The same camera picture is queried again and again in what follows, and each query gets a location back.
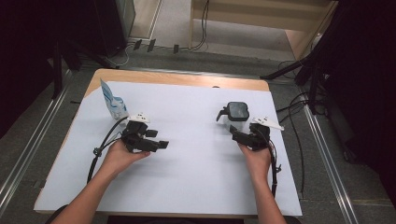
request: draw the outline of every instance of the desk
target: desk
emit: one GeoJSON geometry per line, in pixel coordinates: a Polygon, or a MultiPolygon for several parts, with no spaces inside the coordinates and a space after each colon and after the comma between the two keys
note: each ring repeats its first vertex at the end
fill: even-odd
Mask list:
{"type": "MultiPolygon", "coordinates": [[[[120,174],[107,189],[99,212],[163,217],[256,216],[243,154],[215,119],[230,101],[246,100],[251,113],[270,107],[263,103],[272,102],[265,81],[106,69],[95,73],[87,89],[46,186],[36,201],[37,212],[51,213],[70,203],[85,186],[92,150],[114,124],[102,91],[97,90],[100,78],[107,81],[115,95],[123,98],[131,114],[142,109],[150,117],[148,127],[159,131],[156,140],[170,143],[166,150],[153,153],[120,174]],[[213,86],[220,89],[206,88],[213,86]],[[191,111],[191,106],[198,109],[191,111]]],[[[266,113],[276,119],[273,105],[266,113]]],[[[280,131],[272,131],[271,138],[282,163],[276,199],[296,205],[289,209],[290,203],[281,203],[284,215],[299,216],[301,208],[280,131]]]]}
{"type": "MultiPolygon", "coordinates": [[[[193,19],[201,19],[206,0],[191,1],[190,47],[193,19]]],[[[329,0],[211,0],[207,19],[285,29],[296,60],[331,20],[337,3],[329,0]]]]}

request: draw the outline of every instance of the plastic packet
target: plastic packet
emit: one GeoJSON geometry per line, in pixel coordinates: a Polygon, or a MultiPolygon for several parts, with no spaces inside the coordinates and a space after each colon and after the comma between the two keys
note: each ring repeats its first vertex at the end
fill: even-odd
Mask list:
{"type": "Polygon", "coordinates": [[[125,103],[118,96],[113,96],[111,89],[107,84],[100,79],[103,95],[105,96],[106,105],[111,117],[115,120],[119,120],[125,117],[129,117],[128,110],[126,109],[125,103]]]}

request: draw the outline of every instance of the metal floor strip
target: metal floor strip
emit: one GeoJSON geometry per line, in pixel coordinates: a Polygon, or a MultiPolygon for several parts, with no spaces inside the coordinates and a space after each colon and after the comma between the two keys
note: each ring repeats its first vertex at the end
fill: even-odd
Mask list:
{"type": "Polygon", "coordinates": [[[60,105],[62,104],[62,101],[64,100],[72,78],[72,72],[70,70],[67,70],[64,76],[64,88],[59,93],[58,97],[50,102],[49,107],[47,108],[43,118],[38,123],[29,142],[26,144],[22,154],[18,158],[18,161],[15,163],[14,168],[12,169],[11,173],[9,174],[8,178],[0,189],[0,218],[6,211],[8,203],[10,202],[18,185],[20,184],[23,175],[25,174],[30,162],[32,161],[33,156],[35,155],[38,147],[40,146],[40,143],[45,133],[47,132],[47,129],[49,128],[60,105]]]}
{"type": "MultiPolygon", "coordinates": [[[[304,95],[302,96],[302,98],[303,100],[307,100],[307,97],[304,95]]],[[[344,219],[347,224],[358,224],[359,221],[356,217],[353,205],[349,199],[347,190],[344,186],[341,176],[338,174],[337,168],[334,164],[334,161],[332,160],[332,154],[322,134],[317,117],[312,115],[307,105],[304,107],[304,112],[306,118],[308,119],[308,123],[311,127],[312,133],[314,134],[315,141],[318,144],[320,156],[323,159],[324,166],[330,178],[330,182],[332,183],[332,189],[334,190],[335,197],[337,198],[344,219]]]]}

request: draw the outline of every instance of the forearm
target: forearm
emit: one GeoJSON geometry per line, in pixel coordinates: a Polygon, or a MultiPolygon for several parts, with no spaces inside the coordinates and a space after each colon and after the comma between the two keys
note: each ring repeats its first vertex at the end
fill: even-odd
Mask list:
{"type": "Polygon", "coordinates": [[[286,223],[267,182],[263,179],[255,178],[253,179],[253,187],[260,224],[286,223]]]}
{"type": "Polygon", "coordinates": [[[52,223],[91,223],[99,202],[112,179],[112,175],[98,173],[52,223]]]}

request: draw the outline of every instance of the gray carpet floor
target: gray carpet floor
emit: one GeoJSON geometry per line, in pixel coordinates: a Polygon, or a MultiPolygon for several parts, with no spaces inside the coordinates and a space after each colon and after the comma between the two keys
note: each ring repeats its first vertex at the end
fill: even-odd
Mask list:
{"type": "MultiPolygon", "coordinates": [[[[151,53],[146,53],[144,48],[137,51],[131,50],[130,57],[130,61],[120,69],[168,69],[219,73],[219,76],[245,78],[258,78],[259,75],[272,73],[277,70],[280,63],[212,53],[180,52],[179,54],[173,54],[170,49],[155,49],[151,53]]],[[[73,72],[70,89],[5,213],[0,218],[1,224],[44,223],[49,217],[33,211],[35,199],[40,192],[37,183],[45,181],[73,117],[78,111],[78,105],[70,102],[82,100],[94,71],[100,67],[97,63],[84,57],[81,57],[81,60],[83,66],[80,71],[73,72]]],[[[125,56],[122,53],[114,58],[114,61],[120,63],[124,60],[125,56]]],[[[271,81],[269,84],[276,108],[289,105],[291,99],[299,93],[293,82],[285,77],[271,81]]],[[[0,169],[0,182],[3,183],[7,178],[35,126],[45,113],[45,109],[50,103],[51,94],[52,86],[50,85],[37,97],[36,101],[23,113],[8,133],[0,139],[2,155],[0,157],[2,167],[0,169]]],[[[285,115],[279,114],[278,117],[281,119],[285,115]]],[[[293,118],[302,140],[305,163],[304,193],[300,194],[304,215],[299,219],[302,223],[345,223],[304,112],[294,115],[293,118]]],[[[331,123],[326,117],[318,117],[318,119],[333,159],[354,204],[359,222],[396,223],[395,209],[383,190],[378,175],[364,164],[345,162],[341,145],[331,123]]],[[[290,122],[286,120],[284,125],[286,130],[282,134],[296,187],[300,191],[302,184],[300,151],[290,122]]],[[[106,223],[106,216],[95,216],[93,223],[106,223]]],[[[257,220],[247,219],[246,223],[257,223],[257,220]]]]}

